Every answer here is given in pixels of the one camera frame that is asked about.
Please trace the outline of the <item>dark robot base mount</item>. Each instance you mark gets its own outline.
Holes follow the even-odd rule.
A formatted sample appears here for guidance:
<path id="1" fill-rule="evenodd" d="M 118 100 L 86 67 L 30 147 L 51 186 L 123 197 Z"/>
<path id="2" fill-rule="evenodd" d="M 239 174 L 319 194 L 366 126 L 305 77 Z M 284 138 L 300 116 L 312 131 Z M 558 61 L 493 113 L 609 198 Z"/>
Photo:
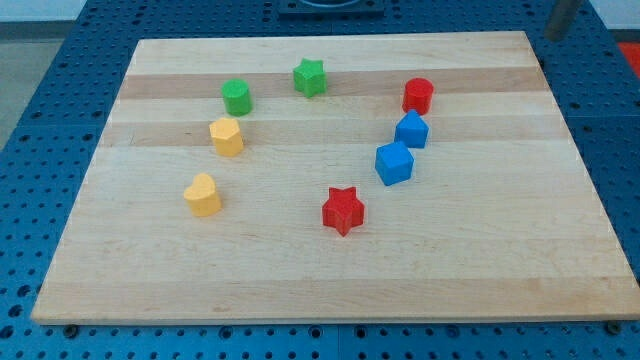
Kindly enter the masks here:
<path id="1" fill-rule="evenodd" d="M 381 15 L 384 0 L 276 0 L 280 17 Z"/>

